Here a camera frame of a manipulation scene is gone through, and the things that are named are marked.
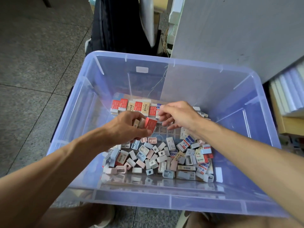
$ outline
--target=blue translucent plastic bin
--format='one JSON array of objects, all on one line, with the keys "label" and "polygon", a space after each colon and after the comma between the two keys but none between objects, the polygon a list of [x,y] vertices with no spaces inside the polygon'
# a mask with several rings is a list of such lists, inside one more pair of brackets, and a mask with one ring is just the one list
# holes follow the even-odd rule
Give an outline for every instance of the blue translucent plastic bin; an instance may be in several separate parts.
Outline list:
[{"label": "blue translucent plastic bin", "polygon": [[[112,100],[124,94],[166,102],[185,100],[199,106],[212,121],[228,129],[281,147],[260,78],[254,71],[245,67],[96,51],[83,63],[48,154],[110,121]],[[178,129],[166,131],[158,126],[155,133],[160,140],[172,136],[179,141]],[[98,155],[61,197],[127,206],[287,216],[217,151],[214,151],[213,169],[222,168],[222,183],[132,173],[102,175],[102,160],[103,156]]]}]

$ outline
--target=tiled floor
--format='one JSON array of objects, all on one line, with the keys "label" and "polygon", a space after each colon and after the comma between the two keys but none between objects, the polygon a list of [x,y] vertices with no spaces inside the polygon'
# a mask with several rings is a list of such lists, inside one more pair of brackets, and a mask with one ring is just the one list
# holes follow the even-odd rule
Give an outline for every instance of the tiled floor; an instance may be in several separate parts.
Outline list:
[{"label": "tiled floor", "polygon": [[[85,57],[88,0],[50,2],[0,0],[0,177],[45,156]],[[109,227],[175,227],[179,214],[119,206]]]}]

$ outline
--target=person's left hand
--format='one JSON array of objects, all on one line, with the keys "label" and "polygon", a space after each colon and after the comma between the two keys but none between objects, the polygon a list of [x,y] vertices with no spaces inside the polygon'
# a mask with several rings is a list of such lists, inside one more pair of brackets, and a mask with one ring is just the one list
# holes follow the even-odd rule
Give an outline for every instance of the person's left hand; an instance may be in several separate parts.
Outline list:
[{"label": "person's left hand", "polygon": [[132,122],[135,119],[140,120],[141,118],[145,118],[145,116],[140,112],[125,111],[120,113],[112,121],[88,132],[84,136],[90,140],[90,146],[99,150],[100,153],[115,145],[151,136],[151,130],[139,129],[132,126]]}]

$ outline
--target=white sticker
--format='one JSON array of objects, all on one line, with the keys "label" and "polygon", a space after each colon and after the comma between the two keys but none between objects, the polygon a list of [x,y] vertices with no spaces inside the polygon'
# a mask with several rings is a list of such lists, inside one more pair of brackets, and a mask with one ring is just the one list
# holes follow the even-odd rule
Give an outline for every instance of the white sticker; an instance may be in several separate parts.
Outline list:
[{"label": "white sticker", "polygon": [[216,181],[223,182],[222,168],[215,167]]},{"label": "white sticker", "polygon": [[148,73],[149,68],[148,67],[136,66],[136,72],[138,72],[138,73]]}]

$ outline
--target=dark fabric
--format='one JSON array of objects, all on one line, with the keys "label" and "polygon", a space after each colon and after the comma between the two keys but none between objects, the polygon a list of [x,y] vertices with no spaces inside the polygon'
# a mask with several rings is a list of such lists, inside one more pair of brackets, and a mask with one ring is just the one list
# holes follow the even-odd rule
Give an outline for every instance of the dark fabric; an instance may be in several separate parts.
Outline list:
[{"label": "dark fabric", "polygon": [[141,26],[138,0],[96,0],[86,55],[96,50],[156,55]]}]

